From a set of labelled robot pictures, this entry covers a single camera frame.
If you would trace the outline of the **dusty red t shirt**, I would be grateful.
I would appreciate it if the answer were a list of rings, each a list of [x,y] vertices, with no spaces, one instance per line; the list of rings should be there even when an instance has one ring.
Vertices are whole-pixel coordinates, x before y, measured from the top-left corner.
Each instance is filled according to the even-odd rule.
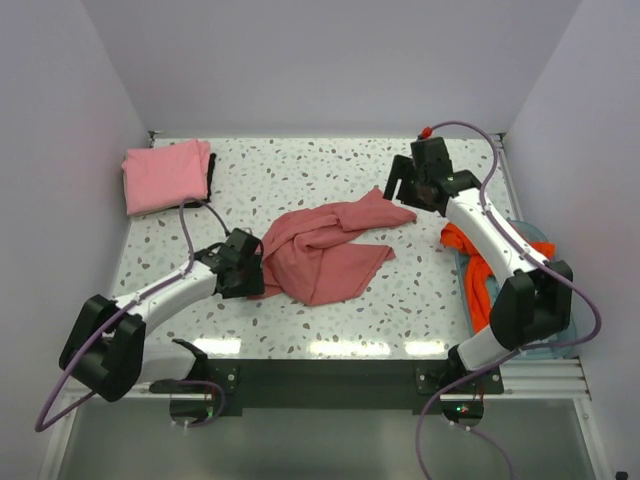
[[[285,293],[307,306],[356,298],[395,253],[389,245],[358,244],[355,239],[416,218],[414,212],[384,199],[378,188],[357,201],[286,213],[262,239],[265,292],[252,298]]]

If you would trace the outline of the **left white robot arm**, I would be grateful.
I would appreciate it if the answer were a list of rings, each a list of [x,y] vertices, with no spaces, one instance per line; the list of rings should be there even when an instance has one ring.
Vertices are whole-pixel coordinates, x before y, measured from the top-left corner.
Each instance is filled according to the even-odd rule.
[[[201,300],[214,295],[256,297],[264,291],[262,242],[234,229],[225,242],[194,253],[143,291],[114,300],[102,295],[87,300],[59,366],[108,402],[143,383],[173,381],[185,392],[196,392],[212,378],[207,355],[189,341],[151,345],[148,336]]]

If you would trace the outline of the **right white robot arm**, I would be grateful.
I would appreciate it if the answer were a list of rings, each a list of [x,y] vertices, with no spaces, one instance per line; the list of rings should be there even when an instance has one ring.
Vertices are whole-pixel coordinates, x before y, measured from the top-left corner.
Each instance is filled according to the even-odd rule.
[[[519,235],[484,197],[473,173],[454,170],[442,138],[419,138],[410,156],[395,156],[383,196],[437,212],[458,227],[499,287],[487,326],[450,349],[441,385],[469,392],[481,380],[480,369],[567,329],[571,268],[547,260]]]

